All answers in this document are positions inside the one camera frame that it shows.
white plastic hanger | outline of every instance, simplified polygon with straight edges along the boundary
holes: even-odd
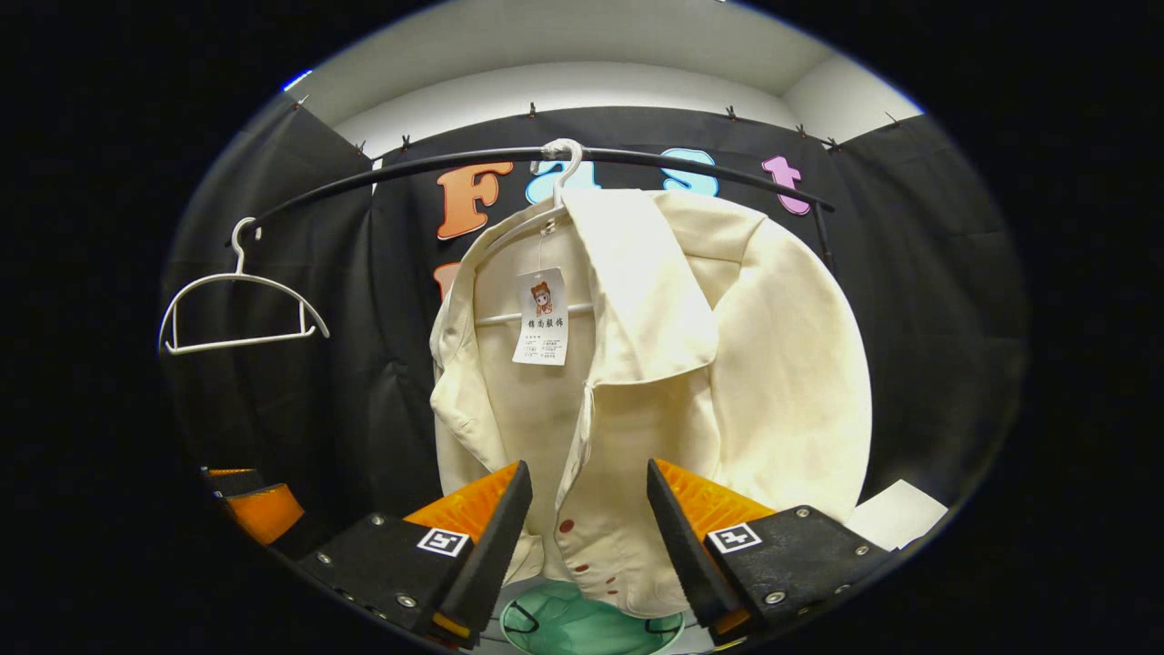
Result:
[[[505,234],[502,234],[496,241],[489,243],[489,245],[485,248],[484,255],[482,256],[482,261],[488,258],[489,255],[503,248],[506,243],[519,236],[521,233],[526,232],[530,227],[538,226],[542,230],[542,235],[545,235],[554,230],[559,220],[569,218],[569,212],[567,211],[566,205],[562,202],[562,187],[566,186],[566,180],[569,179],[572,175],[574,175],[574,171],[576,171],[579,166],[582,165],[582,144],[573,138],[555,138],[549,143],[542,145],[541,150],[546,154],[547,157],[561,150],[569,150],[570,152],[570,163],[566,166],[566,170],[563,170],[562,173],[558,176],[558,179],[554,180],[554,206],[542,213],[539,213],[538,215],[523,220],[521,222],[516,225],[512,229],[510,229]],[[530,172],[537,173],[538,164],[540,163],[541,162],[530,162]],[[567,312],[570,315],[580,313],[590,313],[592,311],[594,311],[592,302],[572,304],[567,307]],[[520,320],[520,318],[521,318],[520,312],[503,313],[501,315],[490,315],[488,318],[481,318],[474,321],[474,325],[499,325],[502,322],[509,322],[511,320]]]
[[[198,279],[194,279],[190,284],[183,286],[182,290],[178,291],[178,294],[173,296],[173,299],[170,300],[170,306],[166,307],[165,315],[162,316],[162,327],[157,334],[158,353],[162,353],[162,335],[165,334],[165,322],[166,320],[170,319],[171,315],[173,316],[173,320],[171,321],[173,330],[172,333],[173,343],[165,344],[165,348],[168,351],[170,351],[170,355],[186,355],[191,353],[200,353],[215,349],[228,349],[233,347],[246,347],[250,344],[268,344],[271,342],[285,342],[289,340],[303,340],[305,337],[310,337],[315,334],[315,325],[312,325],[310,330],[307,329],[303,313],[304,307],[306,307],[306,309],[311,312],[312,318],[315,319],[315,323],[319,325],[319,332],[324,335],[324,339],[332,336],[331,333],[327,332],[327,325],[324,322],[324,318],[319,315],[319,312],[315,311],[315,307],[311,306],[311,302],[308,302],[303,296],[297,293],[294,290],[283,284],[279,284],[274,279],[268,279],[267,277],[258,277],[257,275],[247,275],[246,272],[242,271],[242,262],[246,255],[242,251],[242,247],[239,245],[239,230],[242,229],[243,225],[247,225],[248,222],[251,222],[254,220],[255,219],[250,216],[240,220],[239,223],[234,226],[234,232],[230,234],[230,247],[234,248],[234,251],[237,252],[239,255],[239,264],[235,266],[234,272],[220,272],[217,275],[207,275],[206,277],[199,277]],[[256,238],[260,237],[258,232],[256,232],[255,237]],[[299,300],[299,332],[291,333],[289,335],[275,335],[272,337],[255,337],[251,340],[214,342],[211,344],[199,344],[194,347],[178,347],[178,300],[180,300],[182,296],[189,293],[190,290],[193,289],[194,286],[201,286],[203,284],[207,284],[210,282],[219,282],[226,279],[239,279],[242,282],[258,282],[260,284],[274,286],[283,291],[284,293],[292,296],[294,299]]]

blue letter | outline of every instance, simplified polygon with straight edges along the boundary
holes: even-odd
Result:
[[[704,152],[703,150],[689,150],[687,148],[672,148],[666,150],[663,156],[707,164],[716,163],[716,161],[711,158],[711,155]],[[719,180],[710,175],[672,170],[669,168],[665,168],[662,171],[667,176],[667,179],[662,183],[662,187],[668,191],[672,188],[686,188],[696,193],[703,193],[704,195],[715,195],[719,193]]]
[[[537,177],[525,187],[525,199],[535,205],[554,194],[554,181],[566,171],[569,162],[538,162]],[[574,175],[566,178],[566,188],[602,188],[594,181],[594,162],[582,162]]]

